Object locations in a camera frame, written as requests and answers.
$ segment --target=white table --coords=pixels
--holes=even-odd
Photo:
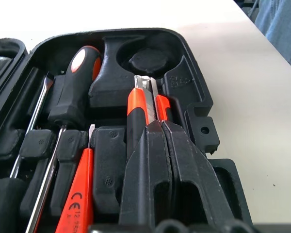
[[[221,145],[212,158],[236,163],[254,223],[291,223],[291,67],[232,0],[0,1],[6,6],[0,37],[20,39],[28,50],[78,31],[182,34],[214,102]]]

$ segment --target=screwdriver shaft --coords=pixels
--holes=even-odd
[[[54,174],[55,174],[55,169],[56,169],[56,165],[58,163],[57,158],[56,158],[56,150],[60,141],[60,138],[63,134],[63,132],[66,131],[66,126],[63,125],[58,133],[58,138],[56,141],[56,145],[54,148],[54,152],[52,154],[52,157],[48,163],[48,167],[47,170],[44,174],[44,178],[41,184],[41,188],[38,194],[38,198],[34,204],[34,208],[33,208],[33,212],[31,214],[27,229],[26,229],[26,233],[34,233],[36,232],[37,226],[38,226],[38,222],[40,220],[41,214],[42,214],[42,210],[47,198],[47,194],[49,192],[49,187],[52,183]]]
[[[41,90],[37,105],[35,106],[34,112],[33,112],[32,117],[30,119],[28,128],[26,130],[26,134],[30,130],[32,130],[34,128],[34,126],[36,124],[36,121],[38,119],[38,116],[39,116],[39,114],[41,112],[44,100],[45,100],[47,92],[48,92],[48,82],[47,82],[47,80],[48,80],[48,75],[46,75],[46,77],[43,80],[43,87],[42,87],[42,90]],[[18,156],[17,156],[17,158],[16,158],[16,160],[14,162],[14,166],[13,166],[13,169],[11,171],[10,178],[14,178],[15,179],[17,177],[18,171],[19,171],[19,167],[20,167],[20,163],[21,163],[21,158],[20,158],[20,155],[18,154]]]

